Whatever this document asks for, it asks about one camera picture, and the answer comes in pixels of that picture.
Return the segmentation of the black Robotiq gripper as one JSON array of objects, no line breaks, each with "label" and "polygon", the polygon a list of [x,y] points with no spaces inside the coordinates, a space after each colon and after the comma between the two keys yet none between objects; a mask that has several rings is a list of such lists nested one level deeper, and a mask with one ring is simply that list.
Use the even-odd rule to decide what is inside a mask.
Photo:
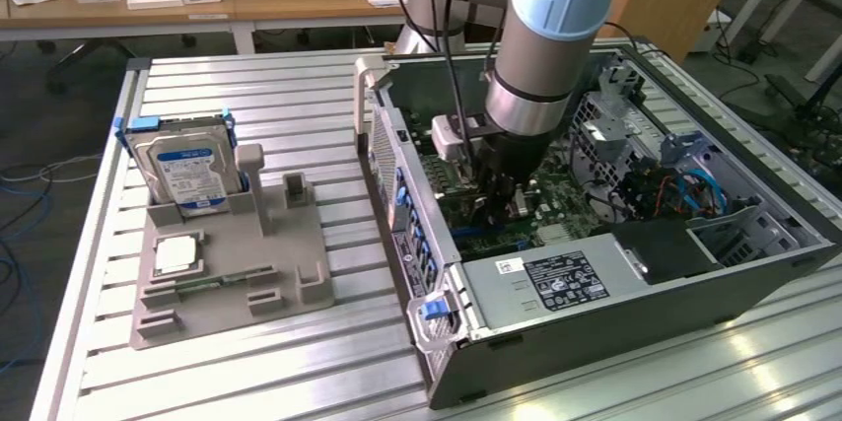
[{"label": "black Robotiq gripper", "polygon": [[501,132],[484,137],[478,154],[477,183],[485,198],[473,211],[474,225],[502,225],[508,206],[525,187],[548,150],[548,135],[521,136]]}]

